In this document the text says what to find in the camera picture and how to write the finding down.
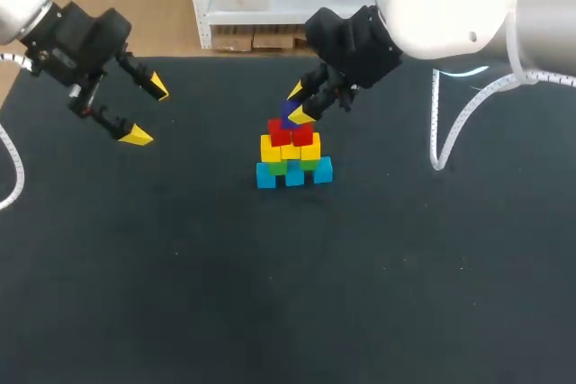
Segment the block tower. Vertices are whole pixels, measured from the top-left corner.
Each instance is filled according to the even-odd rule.
[[[315,184],[332,182],[332,161],[321,155],[320,134],[314,132],[312,123],[297,125],[288,120],[288,112],[283,108],[282,118],[268,121],[268,133],[260,138],[258,189],[274,189],[278,177],[288,187],[303,186],[307,177]]]

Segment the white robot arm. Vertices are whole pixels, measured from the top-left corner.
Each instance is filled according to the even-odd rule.
[[[576,0],[376,0],[349,19],[322,8],[305,25],[323,60],[289,99],[295,123],[317,121],[335,101],[347,111],[405,56],[434,68],[430,160],[444,168],[474,110],[488,97],[545,80],[576,87]],[[439,68],[506,65],[513,72],[481,90],[463,109],[437,157]]]
[[[377,0],[392,40],[426,60],[475,55],[576,75],[576,0]]]

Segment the gray robot arm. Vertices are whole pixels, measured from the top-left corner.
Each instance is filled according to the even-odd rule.
[[[143,146],[152,137],[96,99],[112,59],[156,100],[168,97],[158,74],[134,62],[126,43],[130,33],[130,22],[113,8],[92,17],[72,2],[60,7],[52,0],[0,0],[0,44],[20,41],[31,73],[44,72],[67,87],[68,107],[78,117],[94,119],[118,141]]]

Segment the dark blue block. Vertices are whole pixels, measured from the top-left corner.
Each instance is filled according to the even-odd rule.
[[[256,185],[258,189],[274,189],[276,187],[276,177],[270,175],[268,164],[264,162],[256,164]]]
[[[282,128],[283,129],[298,129],[300,125],[294,123],[288,116],[294,112],[300,106],[299,103],[296,101],[283,101],[281,106],[281,113],[282,113]]]
[[[324,156],[320,159],[318,168],[316,168],[316,171],[314,171],[314,183],[331,183],[332,180],[334,180],[332,160],[329,156]]]
[[[288,173],[285,178],[286,186],[304,185],[304,172],[300,169],[300,161],[288,161]]]

